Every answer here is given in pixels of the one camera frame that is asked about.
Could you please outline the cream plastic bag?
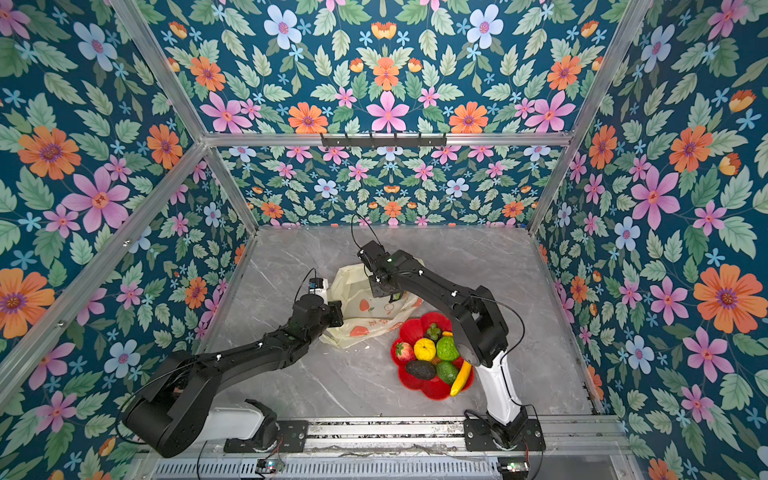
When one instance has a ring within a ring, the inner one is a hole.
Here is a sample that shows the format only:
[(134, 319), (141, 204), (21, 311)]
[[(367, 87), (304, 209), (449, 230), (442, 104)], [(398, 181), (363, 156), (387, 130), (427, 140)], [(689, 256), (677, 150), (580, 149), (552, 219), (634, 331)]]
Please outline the cream plastic bag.
[(324, 280), (319, 295), (341, 302), (342, 326), (320, 336), (321, 342), (338, 349), (397, 330), (423, 304), (410, 292), (375, 297), (362, 263), (341, 267), (332, 281)]

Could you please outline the red flower-shaped plate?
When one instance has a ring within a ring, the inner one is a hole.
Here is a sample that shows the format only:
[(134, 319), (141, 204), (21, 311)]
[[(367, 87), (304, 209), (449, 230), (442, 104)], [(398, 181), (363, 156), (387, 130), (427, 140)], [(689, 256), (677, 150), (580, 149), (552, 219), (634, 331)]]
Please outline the red flower-shaped plate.
[[(427, 328), (432, 324), (437, 323), (439, 327), (442, 329), (442, 337), (443, 336), (453, 336), (453, 328), (451, 321), (444, 316), (443, 314), (437, 313), (437, 312), (430, 312), (427, 314), (424, 314), (423, 316), (419, 318), (413, 318), (410, 320), (407, 320), (401, 327), (398, 333), (398, 338), (393, 342), (391, 349), (390, 349), (390, 356), (394, 364), (398, 367), (398, 378), (401, 382), (401, 384), (409, 389), (414, 391), (421, 391), (427, 398), (434, 400), (434, 401), (442, 401), (448, 399), (450, 396), (450, 390), (451, 385), (447, 385), (439, 380), (439, 378), (436, 376), (431, 381), (422, 381), (414, 378), (413, 376), (409, 375), (405, 371), (405, 365), (399, 364), (395, 357), (394, 357), (394, 347), (397, 342), (405, 341), (413, 345), (421, 338), (425, 338), (424, 334)], [(457, 360), (455, 360), (453, 363), (458, 369), (461, 368), (462, 363), (464, 359), (460, 356)], [(440, 359), (437, 358), (437, 356), (434, 358), (434, 360), (431, 362), (433, 365), (437, 365), (441, 362)], [(472, 374), (469, 378), (468, 383), (465, 386), (465, 389), (461, 392), (468, 390), (474, 382), (474, 369), (472, 370)]]

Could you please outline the red fake strawberry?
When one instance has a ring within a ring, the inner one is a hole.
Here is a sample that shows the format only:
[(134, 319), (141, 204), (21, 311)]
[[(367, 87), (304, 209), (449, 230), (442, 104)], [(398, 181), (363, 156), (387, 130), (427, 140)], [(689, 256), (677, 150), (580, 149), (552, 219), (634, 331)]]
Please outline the red fake strawberry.
[(399, 364), (407, 364), (416, 359), (413, 347), (405, 341), (397, 342), (394, 347), (394, 357)]

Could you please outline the yellow fake lemon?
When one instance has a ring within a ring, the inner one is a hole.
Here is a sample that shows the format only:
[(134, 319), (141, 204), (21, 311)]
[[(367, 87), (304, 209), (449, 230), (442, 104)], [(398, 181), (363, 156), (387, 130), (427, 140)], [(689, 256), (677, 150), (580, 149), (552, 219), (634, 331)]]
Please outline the yellow fake lemon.
[(413, 352), (417, 360), (432, 362), (437, 356), (437, 347), (433, 340), (421, 338), (413, 345)]

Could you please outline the light green fake custard apple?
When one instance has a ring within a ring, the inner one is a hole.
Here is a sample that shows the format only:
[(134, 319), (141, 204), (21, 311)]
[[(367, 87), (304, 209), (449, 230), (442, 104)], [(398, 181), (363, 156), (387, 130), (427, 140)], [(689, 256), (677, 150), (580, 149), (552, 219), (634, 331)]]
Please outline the light green fake custard apple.
[(441, 361), (447, 362), (454, 362), (460, 357), (453, 336), (443, 336), (437, 341), (436, 356)]

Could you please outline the dark fake avocado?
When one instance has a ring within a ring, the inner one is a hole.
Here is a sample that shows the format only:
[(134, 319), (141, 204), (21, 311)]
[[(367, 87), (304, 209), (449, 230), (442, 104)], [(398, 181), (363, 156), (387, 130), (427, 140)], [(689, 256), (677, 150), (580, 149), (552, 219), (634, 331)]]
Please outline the dark fake avocado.
[(436, 366), (426, 360), (408, 362), (405, 366), (405, 371), (407, 374), (422, 381), (431, 381), (437, 376)]

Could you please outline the yellow fake banana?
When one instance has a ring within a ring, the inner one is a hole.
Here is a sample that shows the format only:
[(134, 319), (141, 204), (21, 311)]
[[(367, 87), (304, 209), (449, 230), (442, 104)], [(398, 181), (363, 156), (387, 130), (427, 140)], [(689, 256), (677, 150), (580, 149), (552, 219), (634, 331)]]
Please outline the yellow fake banana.
[(454, 382), (451, 385), (450, 396), (455, 397), (460, 394), (469, 381), (472, 374), (472, 365), (466, 360), (463, 361), (461, 368), (459, 369)]

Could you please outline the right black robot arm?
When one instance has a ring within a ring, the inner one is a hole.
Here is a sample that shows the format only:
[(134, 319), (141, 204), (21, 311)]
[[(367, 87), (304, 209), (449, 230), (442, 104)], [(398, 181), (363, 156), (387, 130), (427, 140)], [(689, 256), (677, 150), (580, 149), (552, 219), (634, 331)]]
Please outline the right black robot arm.
[(458, 352), (479, 375), (489, 423), (506, 429), (524, 425), (528, 415), (511, 379), (509, 328), (490, 290), (459, 285), (429, 270), (411, 254), (403, 250), (388, 253), (375, 241), (360, 247), (357, 256), (369, 272), (376, 296), (412, 293), (451, 321)]

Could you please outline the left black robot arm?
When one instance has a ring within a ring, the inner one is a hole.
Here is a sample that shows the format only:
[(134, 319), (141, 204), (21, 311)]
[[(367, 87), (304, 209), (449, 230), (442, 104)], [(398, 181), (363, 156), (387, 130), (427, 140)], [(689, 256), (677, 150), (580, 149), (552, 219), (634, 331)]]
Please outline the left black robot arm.
[(342, 325), (340, 301), (305, 294), (294, 302), (287, 323), (259, 340), (220, 352), (171, 355), (136, 394), (121, 422), (165, 458), (182, 453), (198, 440), (213, 440), (215, 425), (224, 427), (225, 439), (233, 438), (235, 428), (243, 426), (249, 439), (260, 423), (215, 419), (211, 407), (216, 396), (252, 377), (295, 364), (325, 330)]

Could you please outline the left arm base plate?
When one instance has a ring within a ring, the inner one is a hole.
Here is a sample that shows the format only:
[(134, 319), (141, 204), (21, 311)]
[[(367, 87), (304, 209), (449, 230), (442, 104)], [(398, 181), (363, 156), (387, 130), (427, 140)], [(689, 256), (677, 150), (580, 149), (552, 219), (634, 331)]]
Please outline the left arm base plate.
[(225, 453), (301, 453), (308, 438), (305, 420), (268, 419), (248, 440), (228, 439)]

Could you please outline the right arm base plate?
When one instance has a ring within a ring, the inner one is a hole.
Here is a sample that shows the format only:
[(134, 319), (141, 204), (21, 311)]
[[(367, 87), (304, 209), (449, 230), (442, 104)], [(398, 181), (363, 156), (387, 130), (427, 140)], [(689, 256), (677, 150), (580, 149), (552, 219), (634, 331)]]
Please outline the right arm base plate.
[(464, 411), (464, 440), (468, 451), (543, 452), (546, 442), (537, 415), (525, 410), (508, 424), (483, 416), (474, 410)]

